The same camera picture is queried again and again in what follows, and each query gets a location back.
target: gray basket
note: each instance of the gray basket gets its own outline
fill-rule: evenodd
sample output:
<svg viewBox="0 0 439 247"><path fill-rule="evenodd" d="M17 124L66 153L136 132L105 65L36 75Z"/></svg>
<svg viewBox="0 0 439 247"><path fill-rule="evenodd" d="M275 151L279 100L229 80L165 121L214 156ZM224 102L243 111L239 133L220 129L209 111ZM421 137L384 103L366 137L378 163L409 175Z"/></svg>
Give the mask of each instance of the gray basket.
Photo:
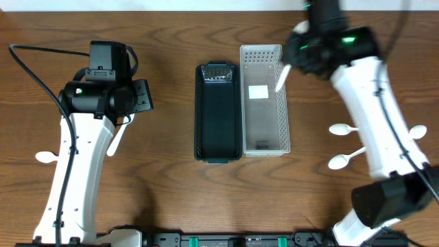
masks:
<svg viewBox="0 0 439 247"><path fill-rule="evenodd" d="M281 74L281 45L241 46L243 151L247 156L290 152L285 85L275 91Z"/></svg>

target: wood surface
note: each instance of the wood surface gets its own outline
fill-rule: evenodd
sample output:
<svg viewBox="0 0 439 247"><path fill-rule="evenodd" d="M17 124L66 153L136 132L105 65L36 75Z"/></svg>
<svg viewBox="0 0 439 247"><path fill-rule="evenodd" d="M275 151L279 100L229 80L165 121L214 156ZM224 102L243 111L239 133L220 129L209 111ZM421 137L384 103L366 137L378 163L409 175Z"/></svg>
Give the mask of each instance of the wood surface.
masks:
<svg viewBox="0 0 439 247"><path fill-rule="evenodd" d="M387 42L397 14L350 12ZM365 156L343 170L336 154L361 147L357 134L328 127L352 124L330 83L292 71L287 81L292 151L208 165L193 157L195 68L210 60L239 64L243 44L283 44L302 12L39 12L0 16L0 246L30 242L49 197L54 163L35 153L58 152L60 114L13 61L11 43L88 52L91 40L117 40L139 57L135 78L149 82L155 109L136 116L117 153L104 161L96 209L99 232L137 224L184 233L292 232L328 228L351 208L351 189L371 182ZM419 143L439 163L439 15L413 12L389 60L394 93L409 126L423 124ZM58 94L84 57L19 51ZM396 225L414 240L439 245L439 208Z"/></svg>

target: black tray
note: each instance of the black tray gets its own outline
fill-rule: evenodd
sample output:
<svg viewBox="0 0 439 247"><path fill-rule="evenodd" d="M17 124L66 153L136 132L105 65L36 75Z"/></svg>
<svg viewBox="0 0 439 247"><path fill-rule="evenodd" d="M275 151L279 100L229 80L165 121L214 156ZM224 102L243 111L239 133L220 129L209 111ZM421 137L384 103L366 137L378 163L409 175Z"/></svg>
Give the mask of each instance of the black tray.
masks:
<svg viewBox="0 0 439 247"><path fill-rule="evenodd" d="M195 70L195 145L199 161L227 163L242 156L239 68L209 62Z"/></svg>

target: green strip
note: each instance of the green strip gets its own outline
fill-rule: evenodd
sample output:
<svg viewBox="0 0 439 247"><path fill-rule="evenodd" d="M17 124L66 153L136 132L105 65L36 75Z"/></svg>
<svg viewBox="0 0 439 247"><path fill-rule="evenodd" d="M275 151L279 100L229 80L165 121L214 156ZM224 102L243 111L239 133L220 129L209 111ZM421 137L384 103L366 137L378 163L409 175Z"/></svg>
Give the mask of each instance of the green strip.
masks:
<svg viewBox="0 0 439 247"><path fill-rule="evenodd" d="M198 238L190 237L189 238L189 247L198 247Z"/></svg>
<svg viewBox="0 0 439 247"><path fill-rule="evenodd" d="M288 247L288 242L286 237L280 237L277 239L279 247Z"/></svg>

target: wooden tabletop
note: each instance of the wooden tabletop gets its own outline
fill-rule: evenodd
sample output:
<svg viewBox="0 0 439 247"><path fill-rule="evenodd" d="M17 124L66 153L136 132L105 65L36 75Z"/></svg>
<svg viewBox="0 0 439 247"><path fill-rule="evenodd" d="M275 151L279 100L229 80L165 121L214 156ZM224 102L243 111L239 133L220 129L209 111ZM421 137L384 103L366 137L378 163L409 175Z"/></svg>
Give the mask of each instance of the wooden tabletop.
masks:
<svg viewBox="0 0 439 247"><path fill-rule="evenodd" d="M352 12L381 44L396 21L389 12ZM8 53L12 43L88 52L91 40L117 40L139 57L135 78L149 82L154 111L136 116L117 153L106 157L99 186L99 232L136 224L184 233L292 232L328 228L351 208L351 190L371 183L365 156L339 171L336 154L361 147L357 134L328 127L352 124L329 82L292 71L287 81L292 151L208 165L193 157L195 68L210 60L239 64L243 44L283 44L301 12L87 12L0 15L0 246L30 242L49 197L55 165L35 153L57 153L60 114ZM439 163L439 16L413 12L389 60L394 93L409 126L423 124L419 146ZM58 94L88 59L19 51ZM439 208L396 225L414 240L439 243Z"/></svg>

